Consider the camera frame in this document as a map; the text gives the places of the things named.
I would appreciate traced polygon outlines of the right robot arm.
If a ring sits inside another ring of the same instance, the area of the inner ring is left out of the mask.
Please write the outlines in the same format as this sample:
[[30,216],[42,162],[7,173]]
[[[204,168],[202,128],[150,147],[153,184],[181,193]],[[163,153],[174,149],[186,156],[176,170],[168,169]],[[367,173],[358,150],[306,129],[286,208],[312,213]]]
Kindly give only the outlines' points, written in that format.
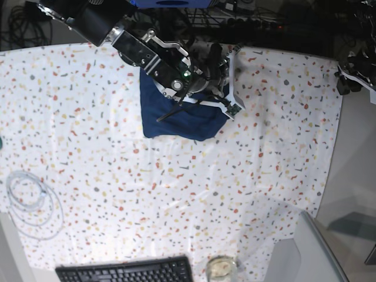
[[202,91],[225,96],[229,64],[220,45],[213,45],[201,62],[183,42],[163,40],[153,28],[138,32],[132,19],[136,7],[128,1],[38,1],[36,5],[95,46],[111,43],[124,62],[144,70],[169,99]]

